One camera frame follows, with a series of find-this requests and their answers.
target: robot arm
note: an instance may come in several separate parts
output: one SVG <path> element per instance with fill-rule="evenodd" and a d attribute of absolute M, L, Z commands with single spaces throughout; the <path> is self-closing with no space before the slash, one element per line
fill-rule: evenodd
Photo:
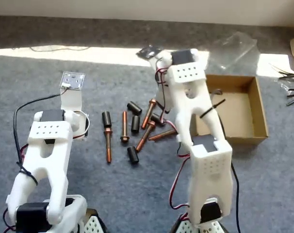
<path fill-rule="evenodd" d="M 17 232 L 32 229 L 33 232 L 67 233 L 77 229 L 85 215 L 86 200 L 79 195 L 66 196 L 72 141 L 84 138 L 90 124 L 88 116 L 81 111 L 84 76 L 74 74 L 64 73 L 61 92 L 66 91 L 61 95 L 62 109 L 42 111 L 34 116 L 23 167 L 37 181 L 48 177 L 51 194 L 50 199 L 44 202 L 27 203 L 36 183 L 25 173 L 18 173 L 6 201 L 9 217 Z M 72 85 L 69 79 L 75 79 L 79 87 Z M 70 205 L 66 205 L 68 199 L 72 200 Z"/>
<path fill-rule="evenodd" d="M 160 80 L 166 85 L 163 89 L 160 85 L 156 97 L 163 96 L 160 92 L 164 90 L 166 103 L 176 109 L 178 140 L 191 155 L 189 219 L 194 227 L 200 228 L 230 213 L 232 148 L 225 140 L 217 111 L 212 107 L 205 72 L 199 66 L 198 51 L 155 52 L 153 47 L 148 47 L 138 52 L 138 56 L 143 58 L 146 50 L 154 52 L 152 57 L 144 58 L 155 70 L 166 68 L 166 74 Z M 201 116 L 207 111 L 202 119 L 215 138 L 213 151 L 207 151 L 202 144 L 193 145 L 189 130 L 192 114 Z"/>

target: cardboard box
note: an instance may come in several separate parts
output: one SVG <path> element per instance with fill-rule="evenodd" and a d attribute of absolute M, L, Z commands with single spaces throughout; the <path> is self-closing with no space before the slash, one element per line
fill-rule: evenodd
<path fill-rule="evenodd" d="M 213 104 L 222 99 L 216 110 L 224 124 L 227 140 L 232 144 L 259 144 L 268 137 L 268 127 L 256 77 L 207 75 L 210 92 L 221 89 L 223 95 L 215 95 Z M 192 131 L 196 134 L 210 134 L 199 116 L 192 119 Z"/>

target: white 3d-printed robot arm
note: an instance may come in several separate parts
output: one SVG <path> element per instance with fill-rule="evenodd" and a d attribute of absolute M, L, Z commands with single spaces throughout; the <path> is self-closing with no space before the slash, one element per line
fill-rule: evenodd
<path fill-rule="evenodd" d="M 184 51 L 187 62 L 174 62 L 172 53 L 161 51 L 149 59 L 157 70 L 167 68 L 162 81 L 166 106 L 174 107 L 177 112 L 175 124 L 179 133 L 178 140 L 191 155 L 192 176 L 189 187 L 190 222 L 194 227 L 206 227 L 230 213 L 233 183 L 230 171 L 232 148 L 226 141 L 218 113 L 212 108 L 212 101 L 206 85 L 204 70 L 200 68 L 196 49 Z M 159 85 L 157 101 L 163 103 L 162 86 Z M 215 137 L 215 151 L 207 152 L 204 145 L 193 145 L 190 135 L 192 114 L 201 116 L 211 109 L 202 119 Z M 203 222 L 201 209 L 205 204 L 217 202 L 220 213 L 216 219 Z"/>
<path fill-rule="evenodd" d="M 43 112 L 35 114 L 28 138 L 27 153 L 23 161 L 23 167 L 37 181 L 45 177 L 49 179 L 51 194 L 45 210 L 45 220 L 52 225 L 48 231 L 51 233 L 71 232 L 73 229 L 70 229 L 72 224 L 69 221 L 72 221 L 74 227 L 77 228 L 77 224 L 82 223 L 82 217 L 84 217 L 86 211 L 86 200 L 82 196 L 66 196 L 68 187 L 66 174 L 72 141 L 76 137 L 84 138 L 86 130 L 87 116 L 81 112 L 81 86 L 84 76 L 80 79 L 80 74 L 74 73 L 72 77 L 69 77 L 75 78 L 74 82 L 77 85 L 76 88 L 72 88 L 73 86 L 66 84 L 65 80 L 69 80 L 66 75 L 70 76 L 73 73 L 65 72 L 62 79 L 63 83 L 61 83 L 61 93 L 67 89 L 64 95 L 61 95 L 62 110 L 60 111 L 63 120 L 42 121 Z M 6 200 L 8 214 L 13 225 L 16 225 L 17 222 L 18 208 L 27 203 L 28 197 L 35 187 L 36 183 L 30 176 L 21 172 L 18 173 L 11 193 Z M 66 198 L 73 199 L 73 203 L 67 207 L 65 206 Z"/>

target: bolt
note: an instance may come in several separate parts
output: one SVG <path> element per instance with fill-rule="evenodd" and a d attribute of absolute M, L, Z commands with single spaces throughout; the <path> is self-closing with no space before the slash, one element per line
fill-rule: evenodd
<path fill-rule="evenodd" d="M 127 112 L 124 111 L 122 113 L 122 135 L 120 137 L 121 142 L 127 143 L 129 141 L 129 136 L 128 136 L 128 117 L 127 117 Z"/>
<path fill-rule="evenodd" d="M 151 99 L 149 101 L 149 108 L 148 108 L 148 110 L 146 112 L 146 115 L 145 115 L 145 118 L 144 118 L 144 121 L 143 121 L 143 124 L 142 124 L 142 129 L 143 130 L 146 128 L 146 125 L 147 125 L 147 123 L 149 121 L 152 110 L 155 107 L 156 103 L 157 103 L 157 101 L 155 99 Z"/>
<path fill-rule="evenodd" d="M 110 143 L 110 138 L 112 136 L 112 129 L 111 128 L 105 128 L 104 134 L 106 137 L 106 161 L 108 163 L 111 163 L 112 161 L 112 149 L 111 149 L 111 143 Z"/>
<path fill-rule="evenodd" d="M 137 144 L 137 147 L 136 147 L 137 152 L 141 151 L 141 149 L 143 148 L 143 146 L 144 146 L 150 132 L 155 128 L 155 126 L 156 126 L 156 123 L 154 121 L 148 122 L 148 127 L 147 127 L 144 135 L 142 136 L 141 140 Z"/>
<path fill-rule="evenodd" d="M 160 134 L 154 135 L 152 137 L 149 137 L 148 140 L 149 141 L 158 141 L 164 137 L 176 135 L 176 134 L 177 134 L 176 130 L 168 130 L 168 131 L 162 132 Z"/>

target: perforated white plate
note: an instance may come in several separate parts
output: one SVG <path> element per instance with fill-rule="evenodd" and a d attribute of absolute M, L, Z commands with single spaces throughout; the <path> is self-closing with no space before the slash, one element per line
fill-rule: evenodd
<path fill-rule="evenodd" d="M 91 216 L 89 218 L 89 221 L 84 226 L 84 233 L 104 233 L 96 216 Z"/>
<path fill-rule="evenodd" d="M 216 222 L 212 222 L 207 229 L 195 229 L 189 221 L 183 221 L 180 223 L 180 226 L 177 228 L 176 233 L 224 233 L 220 224 Z"/>

